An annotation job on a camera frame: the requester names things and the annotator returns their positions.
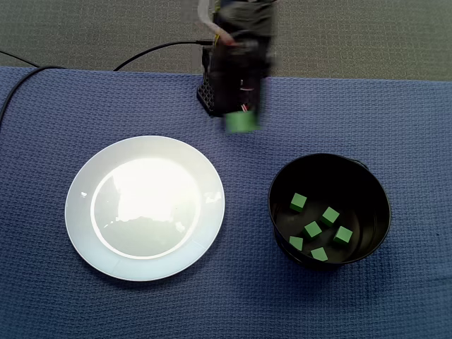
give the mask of white plate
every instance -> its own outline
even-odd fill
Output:
[[[66,199],[77,252],[112,277],[147,281],[184,270],[220,231],[225,194],[197,149],[162,136],[115,143],[78,172]]]

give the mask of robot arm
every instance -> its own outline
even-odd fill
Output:
[[[209,16],[209,0],[199,0],[198,3],[198,17],[199,20],[201,20],[202,23],[204,23],[207,27],[210,28],[216,35],[220,37],[223,44],[226,45],[233,45],[234,44],[234,38],[223,30],[219,25],[214,23]]]

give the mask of blue tablecloth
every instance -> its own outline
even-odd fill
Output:
[[[0,68],[0,102],[30,69]],[[195,98],[199,76],[47,70],[0,128],[0,338],[452,338],[452,83],[268,80],[263,130],[226,135]],[[66,233],[77,171],[124,138],[204,153],[225,220],[206,255],[157,282],[98,273]],[[267,193],[309,153],[361,160],[391,201],[370,257],[333,272],[276,245]]]

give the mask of black bowl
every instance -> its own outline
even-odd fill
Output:
[[[307,197],[301,213],[290,208],[295,193]],[[327,207],[340,213],[332,227],[320,221]],[[332,154],[307,155],[285,165],[271,184],[268,208],[280,248],[296,262],[321,270],[370,255],[386,238],[391,223],[389,200],[376,177],[361,162]],[[302,230],[312,221],[322,233],[309,242]],[[345,246],[333,242],[339,226],[353,231]],[[290,236],[304,238],[302,251],[289,243]],[[327,261],[310,255],[319,247],[325,249]]]

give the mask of bowl rim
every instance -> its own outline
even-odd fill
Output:
[[[281,174],[281,172],[282,172],[283,170],[285,170],[285,168],[286,168],[287,166],[291,165],[293,162],[296,162],[296,161],[298,161],[298,160],[301,160],[301,159],[303,159],[303,158],[305,158],[305,157],[311,157],[311,156],[315,156],[315,155],[327,155],[327,156],[332,156],[332,157],[340,157],[340,158],[342,158],[342,159],[344,159],[344,160],[348,160],[348,161],[350,161],[350,162],[353,162],[354,164],[356,164],[356,166],[360,166],[360,167],[364,168],[371,176],[373,176],[373,178],[376,180],[376,182],[379,183],[381,189],[383,190],[384,196],[386,197],[386,203],[388,204],[388,218],[389,218],[389,221],[388,221],[388,229],[386,230],[384,236],[381,238],[380,242],[379,242],[379,243],[378,243],[378,244],[377,244],[377,245],[376,245],[369,253],[367,253],[367,254],[365,254],[365,255],[359,257],[359,258],[356,258],[356,259],[353,259],[353,260],[349,260],[349,261],[343,261],[343,262],[341,262],[341,263],[329,263],[329,262],[325,262],[325,261],[319,261],[319,264],[320,264],[320,265],[330,265],[330,266],[341,266],[341,265],[346,265],[346,264],[348,264],[348,263],[354,263],[355,261],[362,260],[362,259],[364,259],[364,258],[370,256],[371,254],[373,254],[373,253],[381,246],[381,244],[384,242],[384,240],[386,239],[386,237],[387,237],[387,235],[388,235],[388,233],[389,233],[389,230],[390,230],[390,228],[391,228],[392,211],[391,211],[391,203],[389,202],[388,194],[386,193],[386,190],[384,189],[383,185],[382,185],[381,182],[380,182],[380,181],[372,174],[372,172],[370,172],[369,168],[368,168],[366,165],[364,165],[364,163],[362,163],[362,162],[360,162],[360,161],[358,161],[358,160],[354,160],[354,159],[351,159],[351,158],[349,158],[349,157],[344,157],[344,156],[342,156],[342,155],[337,155],[337,154],[332,154],[332,153],[312,153],[312,154],[307,154],[307,155],[303,155],[303,156],[301,156],[301,157],[298,157],[298,158],[296,158],[296,159],[294,159],[294,160],[292,160],[292,161],[289,161],[287,164],[285,164],[285,165],[278,171],[278,173],[276,173],[275,177],[273,178],[273,180],[272,180],[272,182],[271,182],[270,188],[268,189],[268,196],[267,196],[267,204],[268,204],[268,206],[267,206],[267,207],[268,207],[268,214],[270,215],[271,222],[273,223],[273,229],[274,229],[276,232],[278,232],[278,234],[285,240],[285,238],[284,238],[283,235],[281,234],[280,230],[279,230],[278,227],[276,226],[276,222],[275,222],[274,219],[273,219],[273,216],[272,216],[272,214],[271,214],[271,208],[270,208],[270,194],[271,194],[271,191],[272,191],[272,188],[273,188],[273,185],[274,185],[274,183],[275,183],[276,178],[278,178],[278,176]],[[312,258],[311,258],[310,256],[307,256],[306,254],[304,254],[304,253],[302,253],[302,252],[300,252],[299,254],[300,254],[302,257],[304,257],[304,258],[307,258],[307,259],[309,259],[309,260],[312,260]]]

